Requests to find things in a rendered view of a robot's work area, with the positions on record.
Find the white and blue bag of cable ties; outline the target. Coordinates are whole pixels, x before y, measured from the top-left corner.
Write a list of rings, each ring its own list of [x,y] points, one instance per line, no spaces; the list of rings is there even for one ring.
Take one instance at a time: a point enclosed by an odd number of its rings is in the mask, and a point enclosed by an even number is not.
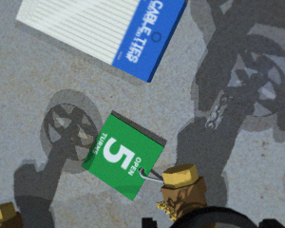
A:
[[[16,19],[151,83],[185,0],[23,0]]]

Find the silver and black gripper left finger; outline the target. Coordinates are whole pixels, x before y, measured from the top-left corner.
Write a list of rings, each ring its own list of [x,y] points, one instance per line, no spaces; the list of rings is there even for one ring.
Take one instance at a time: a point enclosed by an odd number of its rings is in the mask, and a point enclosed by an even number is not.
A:
[[[142,228],[158,228],[157,221],[152,218],[142,218]]]

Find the dark grey pipe with three valves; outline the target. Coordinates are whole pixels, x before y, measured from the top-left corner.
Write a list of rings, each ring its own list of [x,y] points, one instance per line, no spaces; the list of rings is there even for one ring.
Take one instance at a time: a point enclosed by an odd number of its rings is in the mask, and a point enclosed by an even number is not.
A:
[[[162,172],[163,200],[170,210],[177,210],[177,220],[169,228],[217,228],[216,222],[238,228],[258,228],[247,216],[226,207],[207,206],[204,177],[198,176],[195,164],[181,164]],[[211,224],[213,223],[213,224]],[[205,225],[207,224],[207,225]],[[202,225],[202,226],[201,226]],[[23,228],[21,214],[13,202],[0,204],[0,228]]]

